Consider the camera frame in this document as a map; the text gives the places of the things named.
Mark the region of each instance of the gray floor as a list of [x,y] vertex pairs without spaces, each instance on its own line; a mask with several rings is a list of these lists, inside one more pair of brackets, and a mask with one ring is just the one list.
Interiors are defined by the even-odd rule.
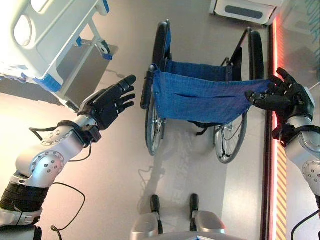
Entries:
[[[219,163],[208,131],[185,121],[168,120],[165,139],[156,157],[145,145],[145,111],[139,106],[145,72],[152,60],[157,24],[170,19],[173,59],[219,65],[233,53],[243,31],[253,26],[262,36],[267,59],[267,29],[208,13],[209,0],[110,0],[108,16],[96,15],[102,36],[118,50],[97,90],[134,74],[135,106],[129,108],[94,144],[91,157],[69,163],[57,181],[85,193],[87,200],[75,222],[62,231],[64,239],[128,239],[139,214],[149,210],[149,197],[158,194],[165,232],[188,231],[189,197],[197,193],[200,209],[216,213],[227,233],[248,240],[260,235],[262,159],[265,112],[251,108],[248,129],[238,157],[229,165]],[[243,77],[248,79],[248,48],[244,46]],[[19,151],[36,144],[29,127],[55,126],[75,115],[68,109],[41,101],[0,94],[1,190],[15,172]],[[7,126],[14,124],[15,130]],[[43,205],[39,225],[43,238],[57,239],[51,225],[64,227],[77,212],[82,198],[53,186]]]

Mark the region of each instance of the wheelchair frame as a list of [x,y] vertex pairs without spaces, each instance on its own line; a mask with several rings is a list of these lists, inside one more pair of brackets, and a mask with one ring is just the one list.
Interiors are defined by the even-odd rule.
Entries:
[[[166,46],[169,32],[169,20],[160,22],[158,24],[153,47],[152,63],[156,64],[162,72],[165,71],[167,61],[172,59],[170,46]],[[242,37],[236,46],[232,57],[230,59],[226,57],[221,64],[221,66],[226,65],[227,67],[232,68],[232,81],[242,81],[242,44],[246,37],[248,37],[250,79],[259,80],[264,78],[264,61],[261,37],[257,31],[253,31],[251,27],[248,27],[242,34]],[[154,70],[155,67],[151,65],[146,73],[140,103],[140,107],[146,110],[145,142],[151,156],[156,154],[161,139],[164,138],[166,125],[166,119],[160,118],[155,108],[155,98],[153,94]],[[213,143],[215,144],[218,160],[223,164],[228,164],[236,157],[244,141],[248,123],[247,113],[248,112],[245,112],[241,117],[238,117],[236,120],[228,124],[201,123],[196,121],[189,122],[194,123],[199,128],[203,128],[203,131],[198,132],[197,136],[202,135],[208,128],[214,127]],[[236,134],[238,134],[238,140],[235,144],[235,147],[232,152],[228,152],[227,148],[229,143]]]

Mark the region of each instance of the blue fabric seat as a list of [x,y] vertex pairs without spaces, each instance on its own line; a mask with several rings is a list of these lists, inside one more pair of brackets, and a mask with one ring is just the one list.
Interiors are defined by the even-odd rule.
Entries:
[[155,67],[153,94],[160,118],[227,124],[250,108],[246,91],[264,92],[270,83],[228,81],[226,66],[169,60],[165,71]]

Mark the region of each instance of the wheelchair wheel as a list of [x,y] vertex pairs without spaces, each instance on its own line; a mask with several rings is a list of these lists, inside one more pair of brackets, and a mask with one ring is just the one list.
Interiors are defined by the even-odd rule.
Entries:
[[215,151],[221,163],[228,164],[235,159],[244,142],[247,123],[248,114],[245,112],[233,122],[214,128]]
[[151,156],[156,155],[160,141],[163,138],[165,121],[158,117],[155,98],[151,94],[149,108],[145,114],[145,141]]

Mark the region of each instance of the wire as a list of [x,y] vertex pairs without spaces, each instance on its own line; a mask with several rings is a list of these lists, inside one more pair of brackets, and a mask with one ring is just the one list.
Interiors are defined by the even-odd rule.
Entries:
[[36,137],[38,139],[40,139],[40,141],[43,140],[43,138],[39,135],[39,133],[37,132],[52,132],[54,130],[56,130],[57,126],[54,126],[54,127],[49,127],[49,128],[33,128],[33,127],[29,127],[29,130],[34,134],[36,135]]
[[80,193],[80,194],[83,196],[83,202],[82,202],[82,205],[81,205],[79,211],[76,213],[76,215],[73,217],[73,219],[72,219],[65,227],[63,227],[63,228],[61,228],[61,229],[58,229],[58,228],[57,228],[56,226],[54,226],[54,225],[51,226],[51,230],[52,230],[52,231],[55,231],[55,232],[58,234],[59,240],[62,240],[60,231],[65,230],[65,229],[66,229],[67,227],[69,227],[69,225],[76,219],[76,217],[78,216],[78,214],[80,213],[82,207],[83,207],[84,204],[85,204],[86,196],[85,196],[81,191],[79,191],[78,189],[74,188],[73,186],[69,186],[69,185],[64,184],[64,183],[62,183],[62,182],[54,182],[53,184],[59,184],[59,185],[66,186],[66,187],[68,187],[68,188],[71,188],[71,189],[77,191],[78,193]]
[[88,154],[88,156],[86,156],[85,158],[83,158],[83,159],[80,159],[80,160],[70,160],[70,161],[68,161],[68,163],[74,163],[74,162],[81,162],[81,161],[83,161],[83,160],[86,160],[87,158],[89,158],[90,157],[90,155],[91,155],[91,150],[92,150],[92,141],[93,141],[93,139],[91,139],[91,141],[90,141],[90,148],[89,148],[89,154]]
[[297,225],[295,225],[295,227],[292,229],[292,232],[291,232],[291,240],[294,240],[294,234],[295,234],[295,231],[297,230],[297,228],[300,227],[303,223],[305,223],[309,219],[313,218],[318,213],[320,213],[320,209],[315,211],[314,213],[312,213],[310,216],[307,216],[305,219],[303,219],[301,222],[299,222]]

